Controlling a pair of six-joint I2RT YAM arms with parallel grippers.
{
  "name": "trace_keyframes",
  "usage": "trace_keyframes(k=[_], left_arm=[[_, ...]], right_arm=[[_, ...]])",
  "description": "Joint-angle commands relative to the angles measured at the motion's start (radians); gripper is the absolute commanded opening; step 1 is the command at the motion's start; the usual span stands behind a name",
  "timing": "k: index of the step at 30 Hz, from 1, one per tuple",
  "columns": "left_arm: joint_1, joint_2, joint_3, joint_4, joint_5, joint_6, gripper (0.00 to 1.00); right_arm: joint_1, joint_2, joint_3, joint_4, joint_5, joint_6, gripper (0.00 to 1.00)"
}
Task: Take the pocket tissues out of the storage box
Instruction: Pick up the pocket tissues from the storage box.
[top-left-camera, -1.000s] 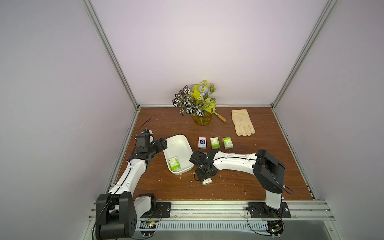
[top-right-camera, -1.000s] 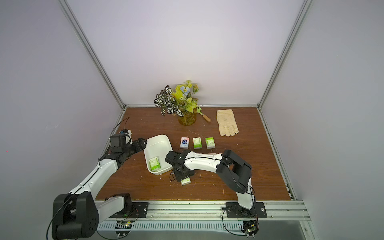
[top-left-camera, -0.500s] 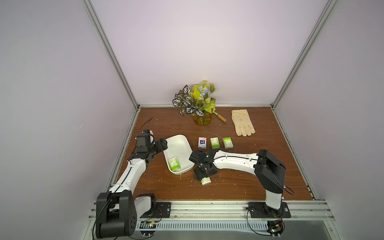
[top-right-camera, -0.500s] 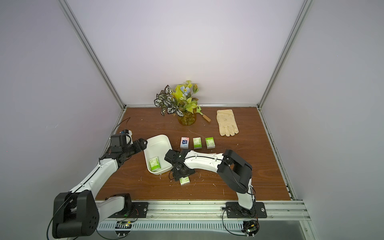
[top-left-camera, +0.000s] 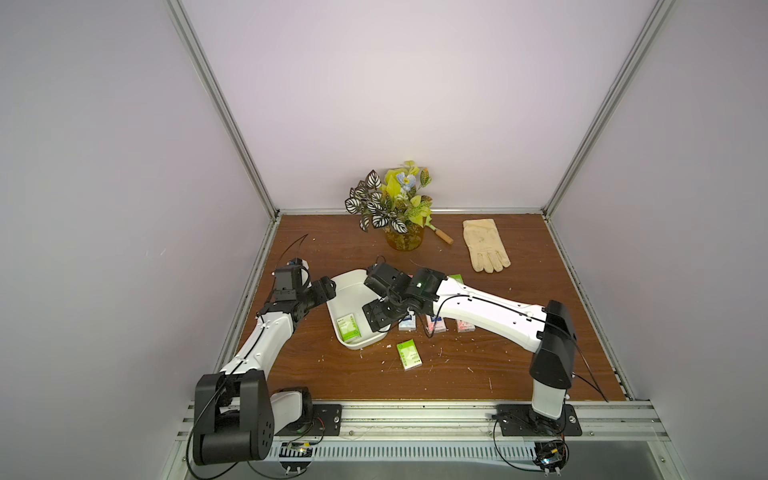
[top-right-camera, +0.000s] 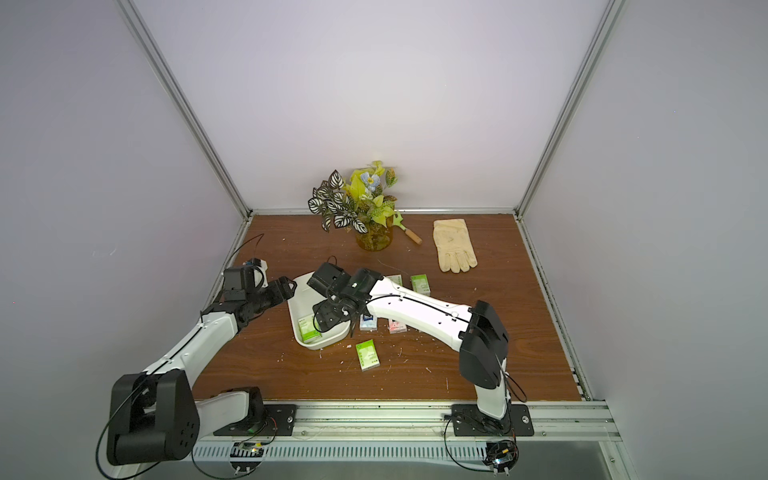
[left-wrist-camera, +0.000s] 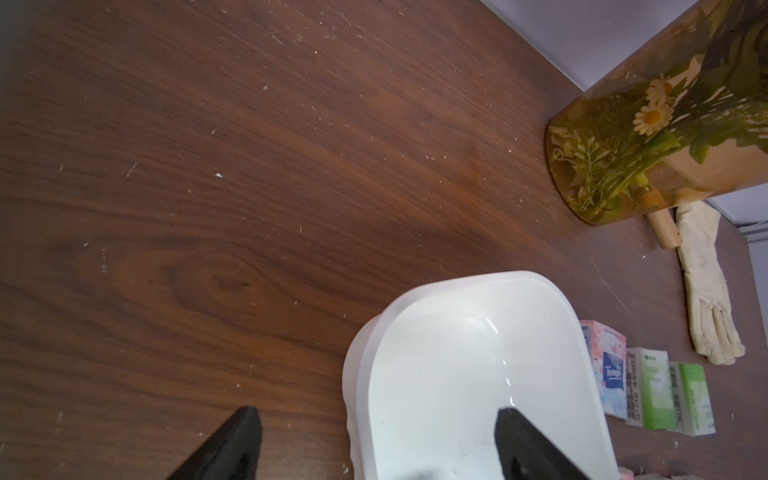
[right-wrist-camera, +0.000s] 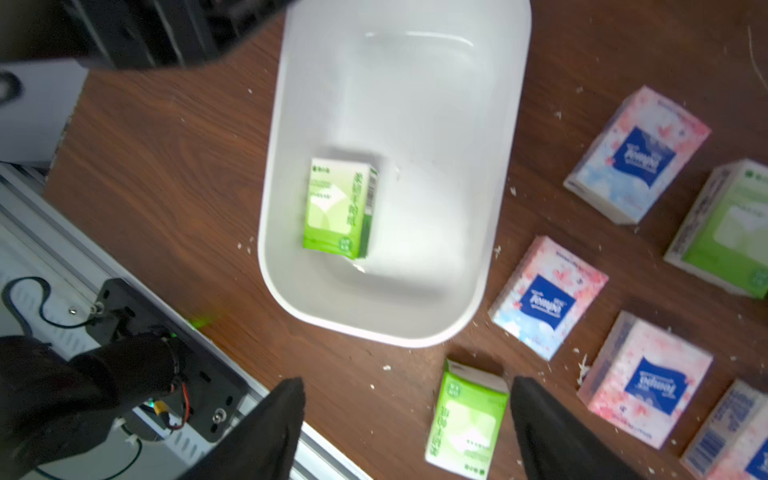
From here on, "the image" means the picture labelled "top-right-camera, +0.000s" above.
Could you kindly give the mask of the blue pink Tempo pack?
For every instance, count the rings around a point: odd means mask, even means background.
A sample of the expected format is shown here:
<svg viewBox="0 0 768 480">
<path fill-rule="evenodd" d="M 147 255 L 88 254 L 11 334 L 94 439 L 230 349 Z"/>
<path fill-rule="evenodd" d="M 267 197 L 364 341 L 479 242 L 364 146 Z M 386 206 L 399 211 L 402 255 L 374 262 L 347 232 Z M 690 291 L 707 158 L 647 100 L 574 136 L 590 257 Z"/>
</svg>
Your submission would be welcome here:
<svg viewBox="0 0 768 480">
<path fill-rule="evenodd" d="M 378 318 L 373 315 L 363 314 L 359 320 L 359 328 L 363 332 L 374 332 L 378 329 Z"/>
</svg>

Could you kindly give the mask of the green tissue pack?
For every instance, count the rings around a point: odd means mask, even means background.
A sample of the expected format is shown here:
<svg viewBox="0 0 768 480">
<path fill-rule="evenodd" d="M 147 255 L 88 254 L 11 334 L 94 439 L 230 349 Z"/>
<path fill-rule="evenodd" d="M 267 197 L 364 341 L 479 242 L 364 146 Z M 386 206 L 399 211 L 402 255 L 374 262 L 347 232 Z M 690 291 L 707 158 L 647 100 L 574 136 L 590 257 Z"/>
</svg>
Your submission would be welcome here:
<svg viewBox="0 0 768 480">
<path fill-rule="evenodd" d="M 426 274 L 413 275 L 410 277 L 412 290 L 418 294 L 430 296 L 431 287 Z"/>
<path fill-rule="evenodd" d="M 322 338 L 322 334 L 317 330 L 315 326 L 315 317 L 313 315 L 308 315 L 301 318 L 298 321 L 297 326 L 300 339 L 305 344 L 314 343 Z"/>
<path fill-rule="evenodd" d="M 388 275 L 387 278 L 391 280 L 396 285 L 403 285 L 402 276 L 400 274 L 397 275 Z"/>
<path fill-rule="evenodd" d="M 356 344 L 355 350 L 362 371 L 368 371 L 380 366 L 379 356 L 373 339 Z"/>
</svg>

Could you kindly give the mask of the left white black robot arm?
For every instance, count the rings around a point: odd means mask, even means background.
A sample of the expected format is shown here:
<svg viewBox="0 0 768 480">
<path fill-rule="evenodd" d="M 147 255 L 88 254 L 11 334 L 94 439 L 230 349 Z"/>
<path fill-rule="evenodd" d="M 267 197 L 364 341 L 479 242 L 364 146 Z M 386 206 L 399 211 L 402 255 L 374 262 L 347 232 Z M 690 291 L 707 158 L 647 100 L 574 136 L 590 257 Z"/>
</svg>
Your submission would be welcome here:
<svg viewBox="0 0 768 480">
<path fill-rule="evenodd" d="M 267 425 L 258 388 L 196 400 L 193 387 L 230 340 L 293 298 L 297 284 L 285 276 L 269 280 L 266 263 L 258 259 L 227 268 L 222 276 L 219 291 L 189 333 L 144 370 L 114 383 L 109 418 L 97 441 L 97 464 L 136 465 L 144 474 L 162 462 L 186 458 L 200 438 L 222 428 L 258 434 Z"/>
</svg>

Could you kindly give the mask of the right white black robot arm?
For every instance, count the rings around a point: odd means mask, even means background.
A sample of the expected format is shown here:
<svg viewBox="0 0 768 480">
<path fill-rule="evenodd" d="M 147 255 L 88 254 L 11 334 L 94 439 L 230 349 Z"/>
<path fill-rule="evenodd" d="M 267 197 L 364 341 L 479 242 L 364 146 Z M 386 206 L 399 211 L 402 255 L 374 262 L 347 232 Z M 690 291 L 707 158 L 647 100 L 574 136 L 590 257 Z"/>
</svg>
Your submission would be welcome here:
<svg viewBox="0 0 768 480">
<path fill-rule="evenodd" d="M 322 297 L 312 306 L 321 332 L 369 314 L 394 320 L 444 343 L 459 355 L 459 373 L 472 383 L 478 411 L 495 420 L 510 404 L 506 364 L 509 334 L 487 302 L 453 304 L 409 290 L 366 268 L 354 274 L 325 262 L 307 286 Z"/>
</svg>

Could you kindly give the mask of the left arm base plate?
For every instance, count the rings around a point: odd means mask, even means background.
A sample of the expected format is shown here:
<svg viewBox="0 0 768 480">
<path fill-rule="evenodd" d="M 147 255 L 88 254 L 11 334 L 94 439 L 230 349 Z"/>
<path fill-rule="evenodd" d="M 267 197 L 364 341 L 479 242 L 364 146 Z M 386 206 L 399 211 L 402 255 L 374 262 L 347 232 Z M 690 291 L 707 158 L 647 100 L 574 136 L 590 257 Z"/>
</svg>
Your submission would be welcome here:
<svg viewBox="0 0 768 480">
<path fill-rule="evenodd" d="M 265 404 L 257 413 L 249 414 L 243 420 L 228 424 L 216 430 L 213 435 L 217 437 L 291 436 L 296 413 L 296 404 Z"/>
</svg>

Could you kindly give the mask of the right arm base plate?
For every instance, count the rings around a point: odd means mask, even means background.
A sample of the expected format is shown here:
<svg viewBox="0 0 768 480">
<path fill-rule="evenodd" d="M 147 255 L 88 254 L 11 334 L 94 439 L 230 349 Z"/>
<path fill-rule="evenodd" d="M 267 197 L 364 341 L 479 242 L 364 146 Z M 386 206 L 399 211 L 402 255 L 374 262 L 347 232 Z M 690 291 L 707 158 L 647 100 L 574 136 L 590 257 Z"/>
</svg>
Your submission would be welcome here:
<svg viewBox="0 0 768 480">
<path fill-rule="evenodd" d="M 504 416 L 496 419 L 480 412 L 475 404 L 452 404 L 447 416 L 457 437 L 533 437 L 532 416 L 524 403 L 510 403 Z"/>
</svg>

